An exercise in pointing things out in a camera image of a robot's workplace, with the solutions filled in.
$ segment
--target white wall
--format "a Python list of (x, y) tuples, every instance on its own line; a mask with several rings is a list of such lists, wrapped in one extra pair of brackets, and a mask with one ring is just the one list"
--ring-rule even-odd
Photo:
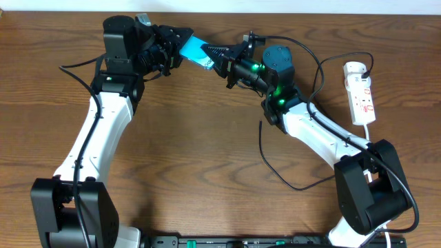
[(0, 0), (8, 10), (441, 14), (441, 0)]

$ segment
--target wood grain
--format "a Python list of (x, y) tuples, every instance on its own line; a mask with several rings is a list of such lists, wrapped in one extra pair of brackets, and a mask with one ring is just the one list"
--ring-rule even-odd
[[(86, 91), (58, 66), (102, 54), (101, 24), (114, 14), (7, 12), (0, 19), (0, 247), (40, 246), (30, 188), (62, 163), (88, 109)], [(371, 138), (395, 145), (421, 213), (418, 229), (405, 235), (408, 246), (440, 246), (441, 17), (149, 16), (155, 23), (191, 27), (212, 43), (237, 43), (253, 30), (298, 39), (322, 59), (372, 52), (377, 121), (370, 125)], [(308, 94), (314, 61), (299, 48), (292, 51), (297, 82)], [(318, 98), (343, 127), (362, 135), (351, 124), (341, 85), (345, 61), (324, 66), (327, 84)], [(92, 72), (75, 70), (88, 80)], [(306, 192), (280, 183), (258, 153), (260, 98), (225, 85), (214, 72), (190, 63), (146, 85), (110, 171), (108, 190), (121, 222), (184, 236), (329, 231), (340, 217), (334, 182)], [(270, 163), (295, 185), (333, 173), (308, 147), (267, 123), (263, 140)], [(390, 226), (406, 227), (412, 218), (408, 211)]]

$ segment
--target white power strip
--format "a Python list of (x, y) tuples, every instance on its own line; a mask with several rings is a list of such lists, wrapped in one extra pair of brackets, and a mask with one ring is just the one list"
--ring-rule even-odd
[(363, 79), (367, 71), (366, 66), (360, 62), (348, 62), (343, 66), (345, 71), (345, 87), (349, 98), (352, 123), (366, 125), (375, 120), (375, 111), (371, 95), (371, 78)]

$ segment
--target wooden table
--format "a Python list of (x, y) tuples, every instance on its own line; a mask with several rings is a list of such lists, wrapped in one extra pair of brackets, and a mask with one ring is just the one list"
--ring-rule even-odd
[[(0, 247), (40, 245), (30, 203), (37, 177), (49, 178), (70, 151), (88, 110), (88, 93), (58, 66), (104, 53), (102, 22), (116, 13), (6, 12), (0, 19)], [(157, 24), (191, 27), (209, 43), (243, 34), (289, 36), (320, 59), (365, 50), (377, 121), (371, 139), (391, 141), (421, 213), (409, 247), (441, 243), (441, 17), (318, 14), (162, 14)], [(292, 46), (296, 82), (305, 94), (316, 65)], [(369, 62), (363, 56), (350, 58)], [(351, 124), (342, 65), (324, 66), (319, 99), (339, 124)], [(93, 67), (73, 70), (90, 80)], [(116, 150), (108, 191), (120, 221), (183, 236), (325, 233), (341, 217), (334, 181), (305, 192), (285, 187), (258, 151), (261, 99), (225, 88), (226, 80), (184, 62), (146, 84)], [(294, 185), (332, 175), (306, 145), (263, 124), (270, 163)], [(407, 227), (412, 211), (390, 227)]]

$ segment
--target silver metal piece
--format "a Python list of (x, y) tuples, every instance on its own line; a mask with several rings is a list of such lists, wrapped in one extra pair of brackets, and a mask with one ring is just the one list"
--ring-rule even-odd
[(152, 25), (152, 22), (150, 21), (150, 18), (147, 16), (147, 14), (136, 14), (136, 17), (138, 17), (140, 23), (148, 26)]

